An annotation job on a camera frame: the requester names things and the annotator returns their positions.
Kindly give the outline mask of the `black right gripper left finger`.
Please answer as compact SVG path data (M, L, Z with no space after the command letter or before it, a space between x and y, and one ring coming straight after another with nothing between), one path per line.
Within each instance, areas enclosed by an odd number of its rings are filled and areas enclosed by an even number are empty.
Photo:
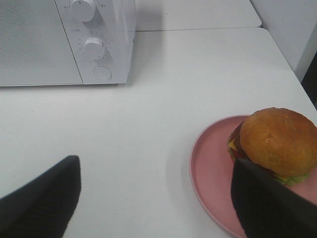
M0 199L2 238L61 238L81 193L78 156L67 156Z

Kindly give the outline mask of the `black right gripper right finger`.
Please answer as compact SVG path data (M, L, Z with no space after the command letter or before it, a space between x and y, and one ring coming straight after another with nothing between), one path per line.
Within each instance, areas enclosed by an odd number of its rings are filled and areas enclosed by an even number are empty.
M249 238L315 238L317 206L246 159L234 164L231 200Z

